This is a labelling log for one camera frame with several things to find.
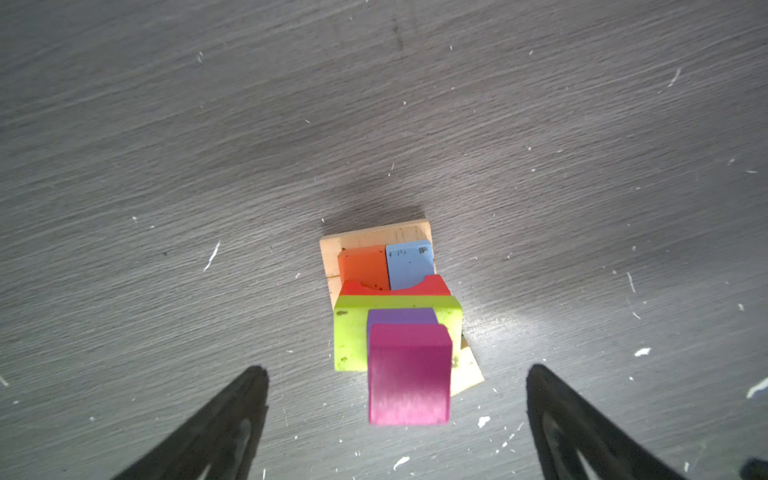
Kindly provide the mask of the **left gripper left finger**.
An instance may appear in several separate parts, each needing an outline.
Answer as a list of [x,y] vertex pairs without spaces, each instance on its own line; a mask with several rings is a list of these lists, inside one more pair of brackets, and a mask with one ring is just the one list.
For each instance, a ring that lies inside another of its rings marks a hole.
[[246,479],[266,415],[269,376],[250,366],[118,479]]

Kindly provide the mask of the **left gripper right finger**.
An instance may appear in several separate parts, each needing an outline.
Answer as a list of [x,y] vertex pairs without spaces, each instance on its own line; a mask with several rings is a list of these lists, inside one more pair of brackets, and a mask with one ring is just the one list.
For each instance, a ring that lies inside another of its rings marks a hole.
[[552,370],[533,365],[526,378],[527,414],[546,479],[680,479]]

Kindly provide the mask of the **green wood block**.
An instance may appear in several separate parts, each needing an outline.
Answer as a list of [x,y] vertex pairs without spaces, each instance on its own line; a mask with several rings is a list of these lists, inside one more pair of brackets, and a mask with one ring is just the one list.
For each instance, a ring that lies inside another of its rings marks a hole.
[[460,363],[463,309],[454,296],[340,295],[334,305],[334,364],[340,372],[367,370],[367,321],[370,310],[432,308],[453,342],[453,367]]

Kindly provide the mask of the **magenta wood block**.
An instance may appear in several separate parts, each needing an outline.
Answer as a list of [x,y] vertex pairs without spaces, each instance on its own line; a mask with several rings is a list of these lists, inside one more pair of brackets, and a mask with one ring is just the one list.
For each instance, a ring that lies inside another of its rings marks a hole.
[[434,324],[377,324],[368,351],[368,418],[375,426],[430,426],[450,418],[453,342]]

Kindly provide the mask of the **natural wood long block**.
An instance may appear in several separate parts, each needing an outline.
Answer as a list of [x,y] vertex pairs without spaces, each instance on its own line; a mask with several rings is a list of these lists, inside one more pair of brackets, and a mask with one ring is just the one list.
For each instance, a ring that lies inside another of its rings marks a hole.
[[328,277],[326,279],[329,297],[331,302],[331,308],[334,308],[339,295],[341,294],[343,282],[340,276]]
[[419,240],[433,241],[431,225],[426,219],[325,235],[319,242],[325,277],[340,275],[337,257],[342,250]]
[[474,352],[466,337],[462,336],[460,352],[454,358],[454,367],[452,368],[451,396],[457,396],[484,381],[484,375],[477,363]]

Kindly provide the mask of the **red arch wood block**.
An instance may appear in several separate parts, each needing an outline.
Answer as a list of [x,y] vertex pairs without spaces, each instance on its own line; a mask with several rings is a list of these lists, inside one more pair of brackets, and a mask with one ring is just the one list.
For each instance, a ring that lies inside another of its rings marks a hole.
[[427,275],[424,280],[412,287],[399,290],[381,290],[364,286],[358,281],[345,281],[340,290],[341,296],[450,296],[451,292],[440,275]]

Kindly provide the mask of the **purple wood cube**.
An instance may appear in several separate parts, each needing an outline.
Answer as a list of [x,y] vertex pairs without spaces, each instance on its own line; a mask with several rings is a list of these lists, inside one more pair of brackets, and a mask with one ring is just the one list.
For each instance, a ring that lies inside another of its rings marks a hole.
[[432,308],[371,309],[367,317],[367,335],[371,335],[374,325],[423,325],[437,323],[437,316]]

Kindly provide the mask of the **orange wood block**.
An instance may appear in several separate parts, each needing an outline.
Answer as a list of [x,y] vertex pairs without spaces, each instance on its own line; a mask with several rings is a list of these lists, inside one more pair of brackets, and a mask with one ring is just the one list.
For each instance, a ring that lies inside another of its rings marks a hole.
[[342,283],[352,281],[373,290],[390,289],[384,245],[344,249],[337,260]]

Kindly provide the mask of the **light blue wood block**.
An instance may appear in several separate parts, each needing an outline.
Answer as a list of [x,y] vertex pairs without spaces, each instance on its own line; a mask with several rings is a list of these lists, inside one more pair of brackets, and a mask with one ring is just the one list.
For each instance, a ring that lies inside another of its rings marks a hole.
[[391,290],[414,287],[435,273],[434,252],[429,240],[387,245],[386,259]]

